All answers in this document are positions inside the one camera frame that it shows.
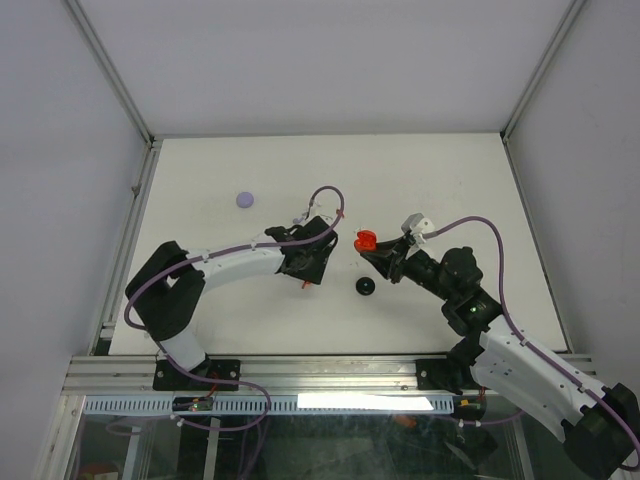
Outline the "orange round charging case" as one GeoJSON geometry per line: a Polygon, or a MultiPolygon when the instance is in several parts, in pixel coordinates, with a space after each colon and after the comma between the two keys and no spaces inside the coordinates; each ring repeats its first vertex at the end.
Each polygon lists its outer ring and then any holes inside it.
{"type": "Polygon", "coordinates": [[[371,230],[359,230],[354,240],[354,248],[358,253],[377,250],[377,236],[371,230]]]}

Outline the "black round charging case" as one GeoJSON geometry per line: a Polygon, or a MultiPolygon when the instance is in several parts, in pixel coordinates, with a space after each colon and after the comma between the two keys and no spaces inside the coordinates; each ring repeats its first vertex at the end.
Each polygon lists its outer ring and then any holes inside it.
{"type": "Polygon", "coordinates": [[[372,278],[362,276],[356,281],[355,289],[358,294],[362,296],[369,296],[375,292],[376,284],[372,278]]]}

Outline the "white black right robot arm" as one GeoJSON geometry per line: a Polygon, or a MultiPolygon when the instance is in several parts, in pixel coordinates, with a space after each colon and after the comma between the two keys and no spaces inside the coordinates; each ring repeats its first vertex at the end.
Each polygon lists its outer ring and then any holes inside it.
{"type": "Polygon", "coordinates": [[[469,247],[433,259],[410,235],[380,242],[367,230],[354,247],[386,280],[409,279],[443,300],[441,311],[460,336],[447,354],[452,383],[493,390],[550,431],[572,463],[591,479],[623,468],[639,442],[639,405],[621,383],[608,387],[527,336],[503,303],[481,286],[469,247]]]}

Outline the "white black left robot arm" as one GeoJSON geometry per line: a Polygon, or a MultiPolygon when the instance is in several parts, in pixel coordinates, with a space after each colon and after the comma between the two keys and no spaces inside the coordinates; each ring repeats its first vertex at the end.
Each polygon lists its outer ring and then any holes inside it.
{"type": "Polygon", "coordinates": [[[144,330],[175,362],[174,375],[184,386],[201,387],[210,366],[190,327],[201,297],[261,275],[285,275],[319,285],[337,243],[335,228],[319,216],[302,225],[270,227],[250,243],[216,252],[165,242],[129,281],[124,320],[144,330]]]}

